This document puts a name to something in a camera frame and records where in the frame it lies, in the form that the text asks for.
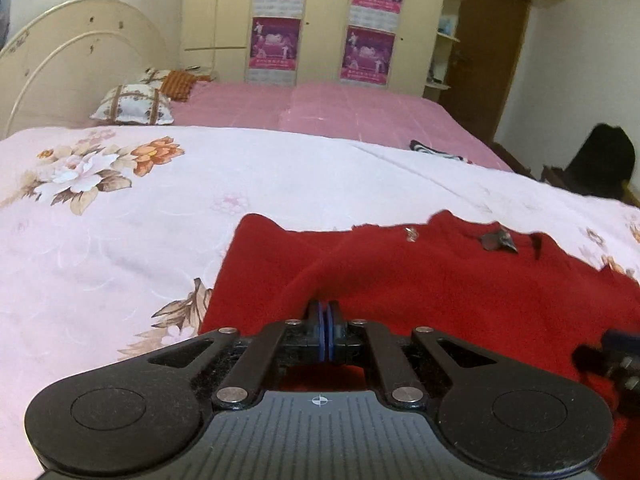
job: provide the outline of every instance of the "wall shelf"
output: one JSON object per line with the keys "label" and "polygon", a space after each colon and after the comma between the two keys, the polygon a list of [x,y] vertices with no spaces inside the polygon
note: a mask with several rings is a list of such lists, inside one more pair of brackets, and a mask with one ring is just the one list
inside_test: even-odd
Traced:
{"label": "wall shelf", "polygon": [[453,36],[450,36],[449,34],[445,34],[444,32],[438,32],[438,36],[440,38],[444,38],[445,40],[455,41],[456,43],[460,43],[460,40],[458,38],[454,38]]}
{"label": "wall shelf", "polygon": [[429,81],[428,79],[425,83],[425,86],[428,86],[429,88],[435,88],[436,90],[449,90],[449,88],[451,88],[450,86],[443,83],[436,83],[435,81]]}

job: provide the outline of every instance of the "pillow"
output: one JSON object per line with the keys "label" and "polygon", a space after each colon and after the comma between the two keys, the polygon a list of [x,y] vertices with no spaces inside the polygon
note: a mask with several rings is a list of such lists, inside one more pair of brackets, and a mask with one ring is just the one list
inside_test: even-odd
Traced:
{"label": "pillow", "polygon": [[174,101],[186,101],[196,81],[211,81],[207,75],[196,76],[184,70],[171,70],[160,91]]}
{"label": "pillow", "polygon": [[140,78],[139,83],[149,85],[156,90],[159,90],[170,72],[171,70],[156,70],[155,68],[147,68],[145,70],[145,75]]}
{"label": "pillow", "polygon": [[169,99],[149,85],[120,85],[111,89],[92,119],[109,124],[171,124]]}

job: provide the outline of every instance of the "headboard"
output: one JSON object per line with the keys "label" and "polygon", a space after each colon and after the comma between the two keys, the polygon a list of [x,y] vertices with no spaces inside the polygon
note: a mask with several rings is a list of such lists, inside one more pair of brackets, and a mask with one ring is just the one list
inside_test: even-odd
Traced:
{"label": "headboard", "polygon": [[33,20],[0,52],[0,140],[35,126],[87,126],[114,86],[167,66],[164,39],[117,0],[73,0]]}

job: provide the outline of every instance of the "flower print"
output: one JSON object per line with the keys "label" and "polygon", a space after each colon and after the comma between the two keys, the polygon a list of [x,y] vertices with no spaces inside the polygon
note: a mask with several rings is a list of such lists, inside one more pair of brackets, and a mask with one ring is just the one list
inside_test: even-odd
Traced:
{"label": "flower print", "polygon": [[606,244],[604,238],[597,234],[593,229],[589,229],[588,227],[582,231],[582,233],[593,243],[595,243],[598,247],[603,248]]}
{"label": "flower print", "polygon": [[603,254],[602,263],[605,264],[606,266],[609,266],[612,270],[615,270],[616,272],[619,272],[620,274],[624,274],[625,276],[630,277],[632,280],[637,281],[634,277],[636,274],[636,270],[625,269],[622,265],[620,265],[615,261],[613,256],[607,256],[606,254]]}
{"label": "flower print", "polygon": [[176,325],[171,325],[166,330],[166,336],[161,339],[161,343],[164,346],[175,345],[176,343],[181,343],[182,341],[186,341],[191,337],[195,336],[196,329],[191,326],[187,326],[180,330],[180,328]]}
{"label": "flower print", "polygon": [[124,355],[121,359],[146,354],[195,336],[209,307],[211,294],[212,290],[200,278],[193,280],[193,290],[187,298],[167,303],[151,316],[157,322],[150,330],[136,334],[136,342],[118,350]]}
{"label": "flower print", "polygon": [[37,157],[38,158],[49,158],[51,155],[53,155],[53,150],[43,150],[40,153],[38,153]]}
{"label": "flower print", "polygon": [[211,208],[230,215],[242,214],[249,208],[249,201],[244,196],[227,194],[216,199]]}
{"label": "flower print", "polygon": [[[99,193],[131,187],[131,173],[146,175],[155,164],[167,164],[184,154],[171,137],[137,148],[100,145],[101,140],[114,136],[113,130],[94,130],[75,146],[43,150],[37,155],[40,164],[22,174],[19,188],[0,202],[0,208],[23,198],[34,198],[36,202],[50,201],[51,205],[70,202],[72,213],[80,216]],[[152,331],[148,339],[155,341],[163,336]]]}
{"label": "flower print", "polygon": [[631,234],[636,239],[636,242],[640,244],[640,228],[636,224],[630,224],[629,229],[631,230]]}
{"label": "flower print", "polygon": [[135,156],[137,176],[145,176],[156,164],[167,164],[172,158],[184,154],[180,144],[175,144],[171,137],[163,137],[149,144],[143,144],[131,152]]}
{"label": "flower print", "polygon": [[598,267],[596,254],[590,250],[587,246],[580,247],[580,254],[582,259],[587,262],[591,267]]}
{"label": "flower print", "polygon": [[61,158],[36,170],[37,179],[42,184],[34,192],[40,198],[49,200],[66,190],[71,193],[91,191],[103,178],[98,173],[108,170],[117,158],[117,154],[104,155],[99,152]]}
{"label": "flower print", "polygon": [[97,146],[103,140],[111,139],[111,137],[115,136],[116,132],[108,128],[104,130],[92,130],[84,139],[81,139],[78,144]]}

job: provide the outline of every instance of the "bed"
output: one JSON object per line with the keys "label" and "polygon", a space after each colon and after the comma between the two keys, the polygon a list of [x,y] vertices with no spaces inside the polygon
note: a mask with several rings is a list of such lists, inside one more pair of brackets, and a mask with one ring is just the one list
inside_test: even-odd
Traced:
{"label": "bed", "polygon": [[[58,36],[50,40],[53,30]],[[41,472],[22,428],[39,390],[196,334],[247,213],[290,230],[324,231],[423,223],[446,209],[467,221],[543,231],[593,267],[631,278],[640,273],[636,208],[485,168],[480,160],[411,152],[404,145],[409,132],[394,134],[392,146],[367,137],[365,131],[376,131],[371,127],[330,138],[340,124],[362,124],[360,110],[371,117],[369,126],[394,120],[388,110],[374,115],[374,103],[359,102],[353,96],[364,94],[353,89],[336,96],[316,85],[249,93],[244,86],[202,87],[203,94],[218,92],[215,118],[206,109],[210,96],[198,108],[197,91],[184,121],[197,123],[199,109],[207,113],[203,121],[228,127],[82,128],[111,86],[163,62],[158,42],[135,9],[83,0],[36,20],[0,55],[0,119],[11,134],[0,142],[3,479]],[[59,98],[42,100],[56,88],[64,90]],[[398,121],[419,113],[399,108]],[[447,128],[445,122],[439,130],[442,140]]]}
{"label": "bed", "polygon": [[337,83],[293,88],[199,82],[187,102],[173,102],[176,125],[259,128],[361,140],[407,150],[412,140],[511,171],[439,104],[384,90]]}

